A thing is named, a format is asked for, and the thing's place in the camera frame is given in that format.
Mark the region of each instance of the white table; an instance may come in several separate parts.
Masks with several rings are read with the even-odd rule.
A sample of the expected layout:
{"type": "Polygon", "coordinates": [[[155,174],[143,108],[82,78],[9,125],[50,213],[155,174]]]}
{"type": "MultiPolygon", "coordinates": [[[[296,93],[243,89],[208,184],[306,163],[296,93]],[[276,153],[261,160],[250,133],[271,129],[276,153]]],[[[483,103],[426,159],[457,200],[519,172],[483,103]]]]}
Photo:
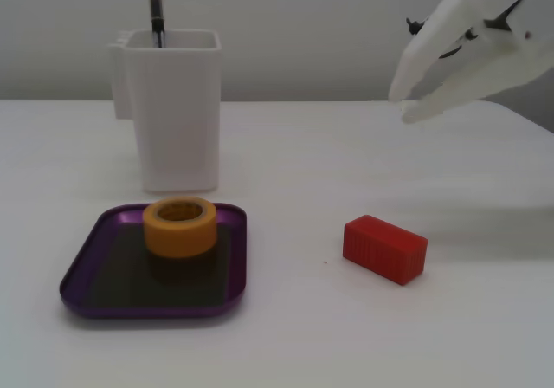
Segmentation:
{"type": "Polygon", "coordinates": [[[78,319],[58,285],[96,218],[158,199],[132,122],[110,102],[0,102],[2,386],[552,386],[554,136],[515,113],[405,126],[386,103],[225,104],[221,187],[201,196],[248,213],[242,304],[78,319]],[[402,288],[344,260],[363,214],[427,237],[425,274],[402,288]]]}

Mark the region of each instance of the tape roll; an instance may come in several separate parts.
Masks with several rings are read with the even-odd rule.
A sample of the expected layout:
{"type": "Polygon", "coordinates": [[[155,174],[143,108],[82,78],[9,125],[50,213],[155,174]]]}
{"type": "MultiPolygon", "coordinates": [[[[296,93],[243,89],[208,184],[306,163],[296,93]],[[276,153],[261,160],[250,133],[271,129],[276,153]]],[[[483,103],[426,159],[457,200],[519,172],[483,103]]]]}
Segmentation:
{"type": "Polygon", "coordinates": [[[151,204],[143,214],[146,247],[164,258],[189,258],[217,241],[216,207],[197,197],[177,197],[151,204]]]}

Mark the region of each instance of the red rectangular block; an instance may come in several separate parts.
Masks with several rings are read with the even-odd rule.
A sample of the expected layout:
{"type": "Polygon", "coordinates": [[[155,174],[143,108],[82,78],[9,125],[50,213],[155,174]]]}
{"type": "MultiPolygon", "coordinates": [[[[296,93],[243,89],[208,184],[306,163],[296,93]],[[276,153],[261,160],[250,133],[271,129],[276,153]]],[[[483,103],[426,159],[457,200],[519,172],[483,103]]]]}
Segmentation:
{"type": "Polygon", "coordinates": [[[427,243],[366,215],[345,225],[343,257],[403,286],[423,272],[427,243]]]}

